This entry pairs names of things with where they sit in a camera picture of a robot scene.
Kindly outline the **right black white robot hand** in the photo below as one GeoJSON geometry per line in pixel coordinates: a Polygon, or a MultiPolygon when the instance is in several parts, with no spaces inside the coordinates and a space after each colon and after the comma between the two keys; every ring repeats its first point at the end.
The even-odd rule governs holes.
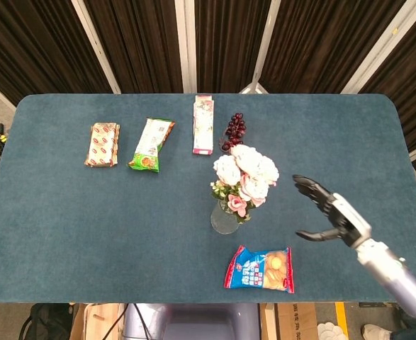
{"type": "Polygon", "coordinates": [[[318,182],[302,175],[293,175],[298,191],[311,199],[325,215],[333,228],[322,232],[296,231],[296,234],[310,242],[325,242],[341,239],[349,248],[355,249],[371,238],[371,226],[338,193],[328,191],[318,182]]]}

